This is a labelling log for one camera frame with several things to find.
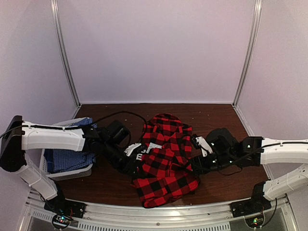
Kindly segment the aluminium corner post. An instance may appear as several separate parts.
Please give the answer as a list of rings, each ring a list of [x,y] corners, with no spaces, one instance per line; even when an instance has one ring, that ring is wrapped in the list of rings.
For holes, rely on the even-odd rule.
[[[62,60],[65,77],[67,79],[67,83],[68,83],[74,104],[75,104],[76,107],[80,107],[81,103],[80,103],[79,97],[77,95],[77,89],[75,87],[75,83],[74,83],[74,80],[73,80],[73,77],[72,77],[72,72],[71,72],[71,68],[70,68],[70,65],[69,65],[69,60],[68,60],[68,56],[67,56],[67,52],[66,52],[66,48],[65,48],[58,1],[57,0],[51,0],[50,3],[51,3],[51,12],[52,12],[52,16],[53,16],[55,32],[56,32],[56,36],[57,36],[57,41],[58,41],[58,46],[59,46],[59,51],[60,51],[60,57],[61,57],[61,60]]]
[[[254,52],[254,47],[256,44],[256,39],[258,36],[259,31],[259,25],[261,20],[261,14],[262,14],[262,0],[255,0],[254,4],[254,10],[253,10],[253,17],[252,17],[252,24],[251,24],[251,30],[250,30],[250,36],[248,40],[246,55],[244,59],[243,68],[241,71],[240,81],[238,84],[238,88],[233,100],[233,107],[236,108],[238,106],[240,96],[244,89],[244,83],[248,75],[249,67],[252,61],[252,56]]]

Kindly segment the white plastic laundry basket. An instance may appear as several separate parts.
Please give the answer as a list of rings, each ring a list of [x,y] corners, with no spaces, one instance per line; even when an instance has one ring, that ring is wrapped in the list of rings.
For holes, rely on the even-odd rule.
[[[53,179],[55,181],[61,181],[61,180],[69,180],[69,179],[81,178],[81,177],[86,177],[86,176],[91,175],[91,168],[93,164],[90,164],[88,167],[78,169],[78,170],[61,172],[61,173],[53,173],[53,174],[48,173],[47,172],[47,162],[44,158],[44,151],[45,149],[43,149],[41,152],[39,168],[41,171],[45,172],[47,177],[49,177],[50,179]]]

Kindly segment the left circuit board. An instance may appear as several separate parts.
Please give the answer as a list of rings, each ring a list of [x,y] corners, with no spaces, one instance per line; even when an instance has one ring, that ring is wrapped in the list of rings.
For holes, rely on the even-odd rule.
[[[54,215],[51,219],[51,224],[56,229],[65,229],[70,225],[71,221],[71,218],[68,218],[64,215]]]

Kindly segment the front aluminium frame rail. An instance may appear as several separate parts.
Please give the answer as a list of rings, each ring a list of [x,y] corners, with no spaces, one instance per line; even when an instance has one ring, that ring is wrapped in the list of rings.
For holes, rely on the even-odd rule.
[[[273,208],[265,210],[266,226],[250,228],[246,221],[259,213],[233,217],[231,203],[227,201],[207,205],[163,206],[145,209],[137,206],[117,206],[85,203],[83,218],[73,218],[64,231],[299,231],[287,196],[278,199]],[[56,231],[51,224],[54,213],[44,209],[39,194],[31,190],[17,231]]]

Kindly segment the red black plaid shirt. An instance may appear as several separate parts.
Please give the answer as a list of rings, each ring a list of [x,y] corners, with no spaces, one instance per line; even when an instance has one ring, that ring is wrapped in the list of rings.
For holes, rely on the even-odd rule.
[[[171,114],[157,114],[143,128],[146,150],[132,179],[141,205],[155,208],[192,194],[199,177],[189,163],[192,127]]]

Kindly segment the blue checkered shirt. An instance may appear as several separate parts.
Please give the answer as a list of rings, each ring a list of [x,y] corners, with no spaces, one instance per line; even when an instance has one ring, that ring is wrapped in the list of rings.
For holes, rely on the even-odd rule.
[[[44,158],[48,173],[61,173],[88,167],[96,162],[96,155],[72,150],[46,149]]]

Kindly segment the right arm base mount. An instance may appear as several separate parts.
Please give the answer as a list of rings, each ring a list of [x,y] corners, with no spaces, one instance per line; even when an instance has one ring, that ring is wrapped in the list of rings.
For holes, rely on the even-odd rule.
[[[267,200],[264,197],[264,185],[265,181],[256,184],[249,199],[230,204],[231,212],[234,218],[248,216],[254,213],[262,212],[264,209],[271,208],[270,200]]]

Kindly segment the circuit board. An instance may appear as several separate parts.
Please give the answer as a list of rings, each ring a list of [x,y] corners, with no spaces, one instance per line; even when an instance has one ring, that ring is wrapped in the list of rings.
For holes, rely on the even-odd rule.
[[[68,218],[64,215],[54,215],[51,219],[51,224],[56,229],[65,229],[70,225],[71,221],[71,218]]]
[[[265,222],[265,217],[263,215],[257,215],[245,218],[245,223],[249,228],[257,229],[261,227]]]

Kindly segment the left aluminium corner post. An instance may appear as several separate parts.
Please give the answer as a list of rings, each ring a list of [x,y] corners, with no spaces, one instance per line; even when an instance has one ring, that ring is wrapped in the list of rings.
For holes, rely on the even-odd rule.
[[[75,83],[74,83],[74,80],[73,80],[73,77],[72,77],[72,72],[71,72],[71,68],[70,68],[70,65],[69,65],[69,60],[68,60],[68,56],[67,56],[67,52],[66,52],[66,48],[65,48],[58,1],[57,0],[51,0],[50,3],[51,3],[51,12],[52,12],[52,16],[53,16],[55,32],[56,32],[56,36],[57,36],[57,41],[58,41],[58,46],[59,46],[59,51],[60,51],[60,57],[61,57],[61,60],[62,60],[65,77],[67,79],[67,83],[68,83],[74,104],[75,104],[76,107],[80,107],[81,103],[80,103],[79,97],[77,95],[77,89],[75,87]]]

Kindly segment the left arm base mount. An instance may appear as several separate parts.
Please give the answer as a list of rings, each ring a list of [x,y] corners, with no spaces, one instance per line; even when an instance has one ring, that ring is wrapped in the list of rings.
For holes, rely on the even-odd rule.
[[[44,209],[54,212],[57,215],[64,215],[68,218],[83,218],[86,205],[82,202],[67,200],[61,189],[58,189],[54,198],[47,200],[41,197],[45,203]]]

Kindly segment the right aluminium corner post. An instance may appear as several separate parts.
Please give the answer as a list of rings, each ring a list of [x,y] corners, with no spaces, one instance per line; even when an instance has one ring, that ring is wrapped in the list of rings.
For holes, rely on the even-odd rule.
[[[249,67],[252,61],[252,56],[254,52],[254,47],[256,44],[256,39],[258,36],[259,31],[259,25],[261,20],[261,14],[262,14],[262,0],[255,0],[254,4],[254,10],[253,10],[253,17],[252,17],[252,24],[251,24],[251,30],[250,30],[250,36],[248,40],[246,55],[244,59],[243,68],[241,71],[240,81],[238,84],[238,88],[233,100],[233,107],[236,108],[238,106],[240,96],[244,89],[244,83],[248,75]]]

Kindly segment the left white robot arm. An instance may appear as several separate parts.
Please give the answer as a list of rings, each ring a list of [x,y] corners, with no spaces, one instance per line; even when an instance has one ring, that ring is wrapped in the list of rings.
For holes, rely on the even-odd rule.
[[[95,128],[91,124],[84,126],[47,126],[23,120],[14,116],[1,137],[0,167],[13,172],[35,189],[50,203],[59,214],[69,210],[69,202],[56,183],[49,179],[26,155],[32,149],[61,149],[75,152],[102,154],[113,168],[121,173],[136,173],[137,150],[142,143],[119,144],[130,135],[130,131],[119,121],[108,127]]]

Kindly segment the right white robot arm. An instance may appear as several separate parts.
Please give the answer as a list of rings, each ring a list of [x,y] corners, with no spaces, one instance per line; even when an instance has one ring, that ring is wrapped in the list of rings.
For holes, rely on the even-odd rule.
[[[250,212],[255,213],[265,205],[265,201],[272,201],[308,183],[307,140],[248,136],[237,141],[233,136],[218,135],[215,138],[197,137],[193,143],[202,154],[189,162],[199,174],[221,171],[233,165],[245,168],[274,163],[300,164],[300,167],[279,178],[256,184],[246,205]]]

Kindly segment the right circuit board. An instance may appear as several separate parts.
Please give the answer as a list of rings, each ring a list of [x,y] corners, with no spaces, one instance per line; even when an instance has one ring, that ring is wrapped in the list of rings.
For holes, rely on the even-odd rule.
[[[245,218],[245,223],[249,228],[257,229],[261,227],[265,222],[265,217],[263,215],[257,215]]]

